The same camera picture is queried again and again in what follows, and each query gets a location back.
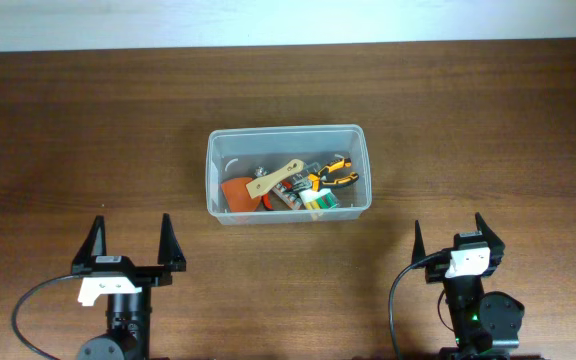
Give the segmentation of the red scraper with wooden handle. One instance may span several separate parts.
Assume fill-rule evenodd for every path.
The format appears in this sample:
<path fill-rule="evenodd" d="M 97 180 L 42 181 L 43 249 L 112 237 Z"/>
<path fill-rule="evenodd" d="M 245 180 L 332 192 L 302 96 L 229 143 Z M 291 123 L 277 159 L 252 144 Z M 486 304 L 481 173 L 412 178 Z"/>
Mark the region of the red scraper with wooden handle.
<path fill-rule="evenodd" d="M 223 182 L 221 190 L 229 211 L 232 213 L 254 212 L 264 195 L 277 184 L 301 172 L 304 168 L 304 161 L 293 159 L 278 170 L 261 177 L 238 177 Z"/>

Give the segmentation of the orange socket bit rail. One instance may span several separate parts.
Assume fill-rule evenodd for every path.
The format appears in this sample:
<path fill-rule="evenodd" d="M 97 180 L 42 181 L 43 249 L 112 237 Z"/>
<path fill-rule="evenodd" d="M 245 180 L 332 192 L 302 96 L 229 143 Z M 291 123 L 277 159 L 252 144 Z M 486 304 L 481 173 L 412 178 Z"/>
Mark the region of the orange socket bit rail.
<path fill-rule="evenodd" d="M 282 181 L 262 196 L 261 202 L 267 211 L 274 211 L 274 207 L 270 201 L 271 193 L 274 193 L 275 196 L 282 200 L 291 210 L 299 210 L 303 205 L 299 196 L 292 192 L 292 184 L 287 181 Z"/>

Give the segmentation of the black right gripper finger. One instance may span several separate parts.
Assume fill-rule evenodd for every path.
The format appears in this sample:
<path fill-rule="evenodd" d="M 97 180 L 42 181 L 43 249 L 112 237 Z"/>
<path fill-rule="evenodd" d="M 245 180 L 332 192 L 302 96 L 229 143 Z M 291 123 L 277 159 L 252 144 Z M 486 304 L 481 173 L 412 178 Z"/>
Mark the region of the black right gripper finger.
<path fill-rule="evenodd" d="M 491 250 L 501 250 L 502 240 L 491 230 L 479 212 L 475 214 L 475 222 L 488 247 Z"/>
<path fill-rule="evenodd" d="M 424 261 L 427 257 L 423 241 L 422 231 L 418 220 L 415 221 L 414 244 L 411 255 L 411 265 L 414 269 L 424 267 Z"/>

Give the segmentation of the clear case of coloured plugs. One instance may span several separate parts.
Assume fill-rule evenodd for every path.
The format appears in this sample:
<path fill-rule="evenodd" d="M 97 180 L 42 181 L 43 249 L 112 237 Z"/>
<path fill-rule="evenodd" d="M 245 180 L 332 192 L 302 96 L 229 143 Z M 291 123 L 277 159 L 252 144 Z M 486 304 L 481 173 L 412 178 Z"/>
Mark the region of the clear case of coloured plugs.
<path fill-rule="evenodd" d="M 307 176 L 321 169 L 318 162 L 308 164 L 300 173 L 292 176 L 289 183 L 291 191 L 299 197 L 303 207 L 308 211 L 331 210 L 339 208 L 341 202 L 329 189 L 313 191 L 307 189 L 309 184 Z"/>

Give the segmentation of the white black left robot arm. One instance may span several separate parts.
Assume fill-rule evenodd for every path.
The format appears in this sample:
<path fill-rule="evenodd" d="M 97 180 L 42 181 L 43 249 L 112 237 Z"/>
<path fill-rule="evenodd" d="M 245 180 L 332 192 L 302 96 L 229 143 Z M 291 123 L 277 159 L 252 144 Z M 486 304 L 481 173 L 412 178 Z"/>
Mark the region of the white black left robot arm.
<path fill-rule="evenodd" d="M 169 286 L 187 261 L 170 215 L 162 216 L 157 263 L 137 266 L 127 256 L 107 253 L 104 217 L 97 216 L 72 260 L 71 274 L 82 279 L 78 302 L 91 307 L 107 298 L 106 331 L 85 342 L 78 359 L 147 359 L 150 350 L 151 291 Z"/>

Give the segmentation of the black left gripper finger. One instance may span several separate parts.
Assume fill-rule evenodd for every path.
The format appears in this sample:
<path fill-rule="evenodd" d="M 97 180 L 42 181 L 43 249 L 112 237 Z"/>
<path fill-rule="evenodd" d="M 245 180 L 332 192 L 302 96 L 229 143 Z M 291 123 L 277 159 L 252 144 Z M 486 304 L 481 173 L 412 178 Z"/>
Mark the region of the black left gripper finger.
<path fill-rule="evenodd" d="M 162 216 L 157 263 L 162 266 L 187 265 L 168 213 L 164 213 Z"/>
<path fill-rule="evenodd" d="M 107 254 L 105 221 L 104 217 L 97 215 L 93 221 L 90 231 L 73 258 L 73 265 L 86 265 L 95 256 L 105 256 Z"/>

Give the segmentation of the red handled small pliers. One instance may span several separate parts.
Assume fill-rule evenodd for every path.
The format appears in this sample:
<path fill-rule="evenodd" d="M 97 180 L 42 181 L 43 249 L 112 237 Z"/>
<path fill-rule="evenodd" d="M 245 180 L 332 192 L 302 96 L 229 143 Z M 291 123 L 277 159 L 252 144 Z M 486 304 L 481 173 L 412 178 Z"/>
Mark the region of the red handled small pliers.
<path fill-rule="evenodd" d="M 287 181 L 282 181 L 272 188 L 272 193 L 282 200 L 290 209 L 293 208 L 293 201 L 290 198 L 291 189 L 292 185 Z M 274 211 L 274 207 L 270 200 L 270 192 L 262 196 L 262 204 L 267 211 Z"/>

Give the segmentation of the orange black needle nose pliers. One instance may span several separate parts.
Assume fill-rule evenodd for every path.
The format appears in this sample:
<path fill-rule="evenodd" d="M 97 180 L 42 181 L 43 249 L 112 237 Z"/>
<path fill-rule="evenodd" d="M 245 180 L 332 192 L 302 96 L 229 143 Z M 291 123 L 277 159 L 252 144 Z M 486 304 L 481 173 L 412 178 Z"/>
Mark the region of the orange black needle nose pliers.
<path fill-rule="evenodd" d="M 306 175 L 294 180 L 290 191 L 299 193 L 305 190 L 318 192 L 323 189 L 341 189 L 353 185 L 359 180 L 357 172 L 350 172 L 343 177 L 336 175 L 336 172 L 347 170 L 352 167 L 352 160 L 349 157 L 336 159 L 318 170 L 308 170 Z"/>

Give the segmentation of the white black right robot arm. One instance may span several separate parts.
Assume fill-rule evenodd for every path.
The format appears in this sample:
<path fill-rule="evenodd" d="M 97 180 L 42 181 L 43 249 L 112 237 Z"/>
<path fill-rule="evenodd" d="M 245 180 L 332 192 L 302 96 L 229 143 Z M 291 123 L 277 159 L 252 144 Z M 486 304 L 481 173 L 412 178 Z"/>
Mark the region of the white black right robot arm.
<path fill-rule="evenodd" d="M 479 213 L 475 223 L 474 232 L 456 234 L 452 247 L 433 254 L 415 225 L 411 265 L 425 271 L 428 284 L 443 285 L 455 337 L 454 347 L 439 351 L 441 359 L 508 359 L 519 347 L 524 305 L 504 292 L 485 292 L 482 283 L 501 264 L 505 244 Z"/>

